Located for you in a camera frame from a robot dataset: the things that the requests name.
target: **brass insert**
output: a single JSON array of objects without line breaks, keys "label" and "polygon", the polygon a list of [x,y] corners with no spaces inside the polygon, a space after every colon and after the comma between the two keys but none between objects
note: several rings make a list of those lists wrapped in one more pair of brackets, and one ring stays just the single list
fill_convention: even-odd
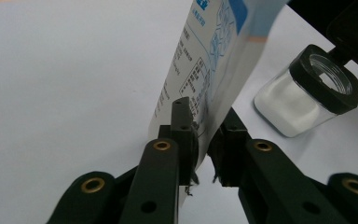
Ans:
[{"label": "brass insert", "polygon": [[261,141],[255,142],[254,147],[260,151],[265,151],[265,152],[272,150],[272,146],[267,142],[261,142]]},{"label": "brass insert", "polygon": [[102,178],[93,177],[83,182],[83,184],[81,185],[81,191],[83,191],[84,193],[95,193],[102,189],[104,184],[105,182]]},{"label": "brass insert", "polygon": [[168,143],[168,142],[164,142],[164,141],[156,142],[156,143],[153,145],[153,148],[154,148],[154,149],[157,149],[157,150],[160,150],[160,151],[164,151],[164,150],[170,149],[170,147],[171,147],[171,144]]},{"label": "brass insert", "polygon": [[353,178],[343,178],[342,185],[352,191],[355,194],[358,194],[358,180]]}]

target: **black lid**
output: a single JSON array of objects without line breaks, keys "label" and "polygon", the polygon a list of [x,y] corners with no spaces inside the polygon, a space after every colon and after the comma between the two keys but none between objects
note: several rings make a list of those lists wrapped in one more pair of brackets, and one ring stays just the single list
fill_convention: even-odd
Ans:
[{"label": "black lid", "polygon": [[[327,110],[335,114],[344,114],[357,107],[358,80],[354,74],[335,60],[324,50],[307,46],[290,64],[293,80],[308,92]],[[327,75],[337,90],[328,87],[321,79]]]}]

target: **white powder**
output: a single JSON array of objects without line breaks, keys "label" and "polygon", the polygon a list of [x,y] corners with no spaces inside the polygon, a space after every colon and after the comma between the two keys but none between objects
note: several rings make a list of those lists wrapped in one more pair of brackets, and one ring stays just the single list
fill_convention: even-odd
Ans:
[{"label": "white powder", "polygon": [[257,94],[255,107],[288,137],[315,126],[320,114],[319,104],[293,81],[288,70]]}]

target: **white background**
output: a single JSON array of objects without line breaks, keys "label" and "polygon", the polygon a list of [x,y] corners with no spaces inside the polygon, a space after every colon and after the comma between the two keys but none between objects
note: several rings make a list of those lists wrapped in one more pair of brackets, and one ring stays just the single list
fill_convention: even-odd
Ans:
[{"label": "white background", "polygon": [[[191,1],[0,3],[0,223],[45,223],[80,175],[135,166]],[[296,138],[252,100],[308,44],[333,45],[286,7],[234,108],[252,137],[277,143],[321,182],[358,174],[358,108]],[[358,66],[347,67],[358,77]],[[237,189],[212,184],[210,159],[180,223],[245,223]]]}]

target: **mounting hole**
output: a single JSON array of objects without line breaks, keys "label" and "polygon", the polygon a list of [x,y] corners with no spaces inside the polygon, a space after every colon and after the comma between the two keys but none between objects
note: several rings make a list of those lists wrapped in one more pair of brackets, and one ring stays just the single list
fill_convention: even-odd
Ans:
[{"label": "mounting hole", "polygon": [[270,144],[268,144],[267,142],[256,142],[254,144],[255,148],[260,150],[260,151],[271,151],[272,150],[272,146]]},{"label": "mounting hole", "polygon": [[144,213],[153,213],[154,211],[156,211],[157,209],[157,205],[155,202],[145,202],[142,204],[141,206],[141,210],[144,212]]},{"label": "mounting hole", "polygon": [[105,182],[102,178],[93,177],[83,182],[83,184],[81,185],[81,191],[83,191],[84,193],[95,193],[102,189],[104,184]]},{"label": "mounting hole", "polygon": [[168,143],[168,142],[164,142],[164,141],[159,141],[159,142],[156,142],[154,145],[153,145],[153,148],[154,149],[157,149],[157,150],[160,150],[160,151],[164,151],[164,150],[167,150],[171,147],[171,144]]},{"label": "mounting hole", "polygon": [[321,213],[321,209],[318,207],[318,205],[314,203],[304,202],[302,206],[307,212],[312,213],[314,215],[318,215]]},{"label": "mounting hole", "polygon": [[352,191],[355,194],[358,194],[358,180],[353,178],[343,178],[342,185]]}]

